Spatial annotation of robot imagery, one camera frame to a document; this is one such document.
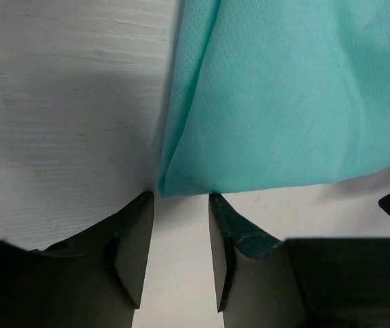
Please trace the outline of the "teal t shirt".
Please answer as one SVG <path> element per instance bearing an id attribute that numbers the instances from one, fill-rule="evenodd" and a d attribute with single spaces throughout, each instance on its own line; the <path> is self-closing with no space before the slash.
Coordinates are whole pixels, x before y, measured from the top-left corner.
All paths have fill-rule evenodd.
<path id="1" fill-rule="evenodd" d="M 390 168 L 390 1 L 185 1 L 164 197 Z"/>

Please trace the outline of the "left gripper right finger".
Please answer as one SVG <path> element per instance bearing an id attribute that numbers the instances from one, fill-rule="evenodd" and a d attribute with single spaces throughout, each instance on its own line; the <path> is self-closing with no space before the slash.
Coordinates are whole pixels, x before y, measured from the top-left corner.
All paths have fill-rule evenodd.
<path id="1" fill-rule="evenodd" d="M 280 241 L 220 194 L 208 207 L 226 327 L 390 327 L 390 238 Z"/>

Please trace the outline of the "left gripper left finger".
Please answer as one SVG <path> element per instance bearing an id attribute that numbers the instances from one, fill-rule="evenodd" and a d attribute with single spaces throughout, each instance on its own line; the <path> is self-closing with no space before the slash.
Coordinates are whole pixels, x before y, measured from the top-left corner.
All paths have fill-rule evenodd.
<path id="1" fill-rule="evenodd" d="M 0 327 L 131 327 L 153 221 L 146 191 L 44 250 L 0 240 Z"/>

